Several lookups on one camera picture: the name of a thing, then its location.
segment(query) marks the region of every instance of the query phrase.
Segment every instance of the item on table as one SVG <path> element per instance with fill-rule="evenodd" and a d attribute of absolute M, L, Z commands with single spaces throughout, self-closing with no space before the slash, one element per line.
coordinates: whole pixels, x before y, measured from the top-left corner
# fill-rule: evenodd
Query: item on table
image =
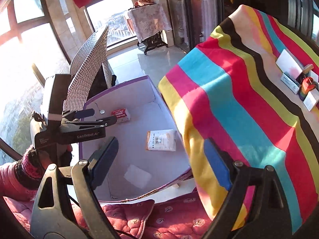
<path fill-rule="evenodd" d="M 287 72 L 283 73 L 280 80 L 282 80 L 294 94 L 298 93 L 300 84 L 290 74 Z"/>
<path fill-rule="evenodd" d="M 176 151 L 176 130 L 148 131 L 146 149 L 149 151 Z"/>
<path fill-rule="evenodd" d="M 124 178 L 129 183 L 132 183 L 135 187 L 144 189 L 152 178 L 152 174 L 131 164 L 124 174 Z"/>
<path fill-rule="evenodd" d="M 302 73 L 304 70 L 303 65 L 299 60 L 289 52 L 289 50 L 284 49 L 276 61 L 277 66 L 281 69 L 282 72 L 287 72 L 294 79 Z"/>
<path fill-rule="evenodd" d="M 117 118 L 116 123 L 124 122 L 124 121 L 130 120 L 131 118 L 127 109 L 119 109 L 119 110 L 112 111 L 111 115 L 116 116 Z"/>
<path fill-rule="evenodd" d="M 138 0 L 135 2 L 134 6 L 137 8 L 148 4 L 155 4 L 155 2 L 153 0 Z"/>
<path fill-rule="evenodd" d="M 304 99 L 306 98 L 307 94 L 313 90 L 316 86 L 316 83 L 314 81 L 314 79 L 312 79 L 311 77 L 307 77 L 305 78 L 302 83 L 301 83 L 301 89 L 299 92 L 299 98 L 304 101 Z"/>
<path fill-rule="evenodd" d="M 310 71 L 307 74 L 307 77 L 312 77 L 312 79 L 314 79 L 315 82 L 319 82 L 319 76 L 314 71 Z"/>
<path fill-rule="evenodd" d="M 303 104 L 306 106 L 306 108 L 311 111 L 313 107 L 318 103 L 319 101 L 319 92 L 315 88 L 308 92 L 305 100 L 303 101 Z"/>
<path fill-rule="evenodd" d="M 313 64 L 308 64 L 304 67 L 303 69 L 303 73 L 304 74 L 308 74 L 312 69 L 314 69 L 314 65 Z"/>

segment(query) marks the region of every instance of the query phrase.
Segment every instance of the rainbow striped fabric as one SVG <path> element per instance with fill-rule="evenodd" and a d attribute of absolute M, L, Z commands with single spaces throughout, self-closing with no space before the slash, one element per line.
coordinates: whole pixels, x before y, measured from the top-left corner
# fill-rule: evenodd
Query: rainbow striped fabric
<path fill-rule="evenodd" d="M 159 84 L 211 219 L 229 187 L 214 157 L 204 151 L 209 137 L 234 160 L 275 167 L 293 232 L 318 203 L 319 110 L 308 112 L 280 80 L 275 61 L 286 48 L 319 74 L 319 57 L 305 42 L 273 17 L 242 5 Z M 234 229 L 244 224 L 253 192 L 248 189 Z"/>

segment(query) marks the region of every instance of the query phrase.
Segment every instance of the tissue box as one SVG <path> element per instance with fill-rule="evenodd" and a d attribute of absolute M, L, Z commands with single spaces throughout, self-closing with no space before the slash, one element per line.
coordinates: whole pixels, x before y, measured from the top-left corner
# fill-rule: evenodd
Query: tissue box
<path fill-rule="evenodd" d="M 303 101 L 303 104 L 306 106 L 306 108 L 311 111 L 311 109 L 318 103 L 319 101 L 319 92 L 317 89 L 313 89 L 310 92 L 308 92 L 305 100 Z"/>
<path fill-rule="evenodd" d="M 282 80 L 285 85 L 287 85 L 289 87 L 289 89 L 294 93 L 297 94 L 299 89 L 300 89 L 300 85 L 297 85 L 294 81 L 292 81 L 288 76 L 286 76 L 284 73 L 282 74 L 280 80 Z"/>
<path fill-rule="evenodd" d="M 130 120 L 130 118 L 131 118 L 131 116 L 130 116 L 129 112 L 127 111 L 127 109 L 120 109 L 120 110 L 112 111 L 111 115 L 112 116 L 116 116 L 117 123 Z"/>
<path fill-rule="evenodd" d="M 304 70 L 304 67 L 299 60 L 286 49 L 282 51 L 276 61 L 276 64 L 282 72 L 287 72 L 294 79 L 297 79 Z"/>

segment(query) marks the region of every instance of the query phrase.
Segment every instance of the cityscape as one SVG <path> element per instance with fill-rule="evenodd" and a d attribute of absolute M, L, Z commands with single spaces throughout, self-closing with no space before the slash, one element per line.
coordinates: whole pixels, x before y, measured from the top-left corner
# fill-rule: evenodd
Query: cityscape
<path fill-rule="evenodd" d="M 109 18 L 97 20 L 96 22 L 93 22 L 93 25 L 95 30 L 105 25 L 109 26 L 108 36 L 107 36 L 108 46 L 116 42 L 119 42 L 121 40 L 135 36 L 135 33 L 132 35 L 132 33 L 129 31 L 127 27 L 126 19 L 125 19 L 125 11 L 117 13 L 117 14 L 113 14 Z"/>
<path fill-rule="evenodd" d="M 55 63 L 54 72 L 69 72 L 69 65 L 64 59 Z M 3 117 L 0 119 L 0 137 L 15 151 L 23 155 L 32 144 L 30 134 L 30 120 L 33 111 L 40 112 L 43 87 L 36 81 L 26 89 L 20 98 L 13 98 L 4 107 Z M 4 151 L 0 149 L 0 165 L 13 162 Z"/>

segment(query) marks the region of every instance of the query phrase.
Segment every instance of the person's hand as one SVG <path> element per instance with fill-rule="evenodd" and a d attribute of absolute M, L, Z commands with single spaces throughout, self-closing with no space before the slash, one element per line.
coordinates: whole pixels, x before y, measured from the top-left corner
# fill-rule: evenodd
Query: person's hand
<path fill-rule="evenodd" d="M 66 152 L 72 152 L 71 145 L 57 145 L 58 159 Z M 49 154 L 44 150 L 39 150 L 39 160 L 45 170 L 50 164 L 52 164 Z"/>

